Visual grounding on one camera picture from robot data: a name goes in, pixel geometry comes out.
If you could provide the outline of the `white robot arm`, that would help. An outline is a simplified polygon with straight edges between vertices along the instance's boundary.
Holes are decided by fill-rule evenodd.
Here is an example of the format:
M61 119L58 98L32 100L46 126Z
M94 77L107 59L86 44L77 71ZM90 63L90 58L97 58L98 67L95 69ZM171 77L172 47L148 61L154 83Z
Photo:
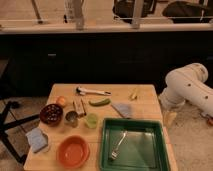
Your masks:
M163 109L164 125L169 127L186 101L202 110L201 116L213 126L213 88L205 85L208 70L200 63L192 63L170 71L166 87L158 96Z

